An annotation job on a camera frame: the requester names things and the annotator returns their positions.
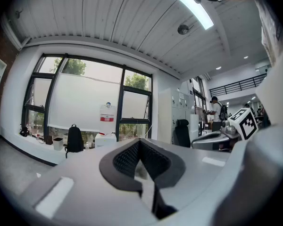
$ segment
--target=black railing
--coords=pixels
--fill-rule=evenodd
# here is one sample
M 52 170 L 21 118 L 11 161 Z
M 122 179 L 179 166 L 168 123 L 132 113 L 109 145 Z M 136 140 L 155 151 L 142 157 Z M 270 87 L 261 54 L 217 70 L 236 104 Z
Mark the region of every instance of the black railing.
M 213 88 L 213 89 L 210 89 L 209 91 L 211 93 L 211 97 L 230 94 L 230 93 L 234 93 L 237 91 L 257 87 L 259 86 L 259 84 L 261 84 L 261 82 L 265 79 L 265 77 L 266 77 L 266 74 L 262 74 L 262 75 L 252 77 L 246 80 L 242 80 L 242 81 L 238 81 L 238 82 L 231 83 L 228 85 Z

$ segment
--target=gray floor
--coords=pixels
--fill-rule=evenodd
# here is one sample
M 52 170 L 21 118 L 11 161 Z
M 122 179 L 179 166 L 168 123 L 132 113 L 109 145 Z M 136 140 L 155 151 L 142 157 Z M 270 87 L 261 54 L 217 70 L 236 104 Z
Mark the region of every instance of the gray floor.
M 37 178 L 52 167 L 17 151 L 0 139 L 0 184 L 20 195 Z

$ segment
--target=ceiling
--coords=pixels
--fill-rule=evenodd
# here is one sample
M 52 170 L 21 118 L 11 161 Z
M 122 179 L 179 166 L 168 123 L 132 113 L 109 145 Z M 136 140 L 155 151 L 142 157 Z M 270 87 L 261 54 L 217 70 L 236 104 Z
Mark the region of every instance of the ceiling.
M 229 102 L 229 105 L 231 106 L 231 105 L 244 105 L 244 104 L 248 103 L 249 101 L 252 103 L 252 102 L 258 102 L 260 100 L 258 99 L 256 94 L 252 94 L 252 95 L 248 95 L 248 96 L 237 97 L 237 98 L 221 101 L 221 103 L 226 105 L 226 103 Z
M 105 40 L 143 54 L 182 79 L 266 57 L 253 0 L 203 0 L 214 26 L 204 30 L 178 0 L 14 0 L 6 15 L 20 41 L 55 36 Z M 192 27 L 180 35 L 181 24 Z

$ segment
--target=man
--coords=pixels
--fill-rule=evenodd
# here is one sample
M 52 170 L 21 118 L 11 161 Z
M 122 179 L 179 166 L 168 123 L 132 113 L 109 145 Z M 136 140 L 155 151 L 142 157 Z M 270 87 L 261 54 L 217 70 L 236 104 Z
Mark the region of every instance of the man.
M 210 101 L 210 103 L 213 104 L 213 110 L 209 112 L 208 114 L 214 116 L 212 131 L 218 131 L 220 130 L 222 126 L 222 121 L 219 118 L 222 104 L 218 102 L 218 99 L 216 96 L 212 97 L 212 100 Z
M 262 23 L 262 44 L 268 54 L 271 66 L 274 66 L 283 52 L 283 28 L 270 6 L 264 0 L 254 1 L 258 7 Z
M 253 115 L 256 116 L 254 109 L 252 107 L 250 107 L 249 104 L 245 104 L 244 107 L 249 108 L 251 110 L 251 112 L 253 113 Z

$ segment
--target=red label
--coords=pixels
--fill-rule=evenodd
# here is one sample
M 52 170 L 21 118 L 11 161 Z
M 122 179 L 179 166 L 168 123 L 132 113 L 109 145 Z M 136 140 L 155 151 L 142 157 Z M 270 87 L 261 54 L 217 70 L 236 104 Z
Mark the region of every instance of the red label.
M 106 117 L 101 117 L 100 121 L 108 121 L 108 122 L 113 122 L 114 118 L 106 118 Z

